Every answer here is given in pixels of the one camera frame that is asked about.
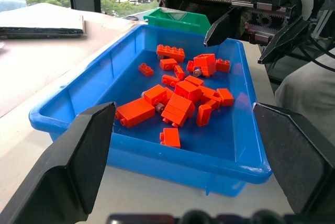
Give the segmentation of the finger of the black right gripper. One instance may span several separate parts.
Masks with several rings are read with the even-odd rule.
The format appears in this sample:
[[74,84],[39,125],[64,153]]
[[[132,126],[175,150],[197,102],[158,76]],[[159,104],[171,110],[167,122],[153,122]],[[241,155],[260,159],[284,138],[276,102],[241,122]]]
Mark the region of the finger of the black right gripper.
[[309,24],[309,21],[303,20],[300,17],[290,25],[282,28],[270,40],[258,59],[258,64],[274,63],[283,58],[287,53],[292,52],[308,37]]
[[206,33],[205,47],[217,46],[227,38],[234,38],[239,32],[242,8],[230,7],[229,10],[217,19]]

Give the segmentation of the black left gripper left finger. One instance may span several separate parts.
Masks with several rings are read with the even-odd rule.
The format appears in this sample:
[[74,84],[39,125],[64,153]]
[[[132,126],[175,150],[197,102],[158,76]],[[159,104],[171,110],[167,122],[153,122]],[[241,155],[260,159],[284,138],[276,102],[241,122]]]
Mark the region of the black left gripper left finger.
[[40,156],[1,223],[77,223],[91,214],[107,163],[115,103],[91,107]]

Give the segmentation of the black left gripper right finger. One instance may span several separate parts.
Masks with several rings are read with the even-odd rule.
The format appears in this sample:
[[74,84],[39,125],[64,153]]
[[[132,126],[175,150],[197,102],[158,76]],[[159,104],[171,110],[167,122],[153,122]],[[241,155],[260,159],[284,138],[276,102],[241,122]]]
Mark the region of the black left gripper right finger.
[[334,145],[303,115],[253,106],[267,160],[296,214],[334,215]]

